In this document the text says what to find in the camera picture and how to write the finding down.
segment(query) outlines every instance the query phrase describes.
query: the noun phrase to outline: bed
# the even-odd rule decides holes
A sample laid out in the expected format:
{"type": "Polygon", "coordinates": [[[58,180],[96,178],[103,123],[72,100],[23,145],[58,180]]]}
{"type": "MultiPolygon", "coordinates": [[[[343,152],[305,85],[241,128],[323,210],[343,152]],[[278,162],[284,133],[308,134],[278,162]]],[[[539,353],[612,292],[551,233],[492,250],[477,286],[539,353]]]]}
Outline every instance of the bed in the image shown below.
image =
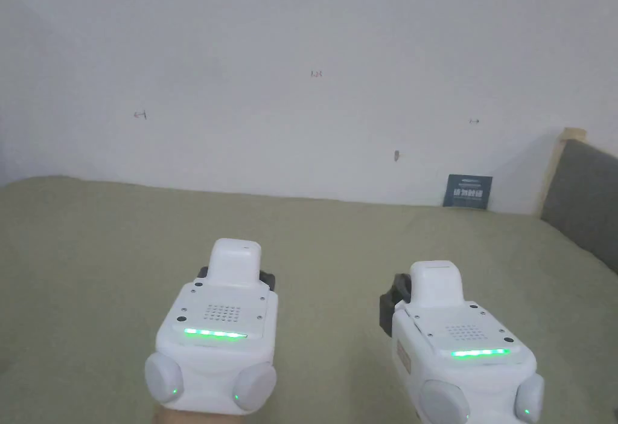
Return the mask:
{"type": "Polygon", "coordinates": [[[378,297],[440,259],[535,352],[541,422],[615,424],[618,277],[546,221],[69,177],[0,189],[0,422],[150,422],[145,358],[220,237],[259,242],[277,276],[279,382],[250,423],[417,422],[378,297]]]}

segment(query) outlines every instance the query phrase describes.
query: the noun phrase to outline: white robotic device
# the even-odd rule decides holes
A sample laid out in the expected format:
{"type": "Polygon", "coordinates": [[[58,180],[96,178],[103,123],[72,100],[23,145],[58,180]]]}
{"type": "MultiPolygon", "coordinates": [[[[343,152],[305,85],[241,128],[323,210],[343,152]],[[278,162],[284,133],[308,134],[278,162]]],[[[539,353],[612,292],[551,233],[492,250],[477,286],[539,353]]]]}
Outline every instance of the white robotic device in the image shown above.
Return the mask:
{"type": "Polygon", "coordinates": [[[220,239],[208,267],[180,291],[145,366],[163,406],[243,415],[273,393],[278,297],[260,258],[256,242],[220,239]]]}
{"type": "Polygon", "coordinates": [[[423,424],[536,423],[537,360],[484,307],[465,301],[452,262],[417,262],[380,297],[398,375],[423,424]]]}

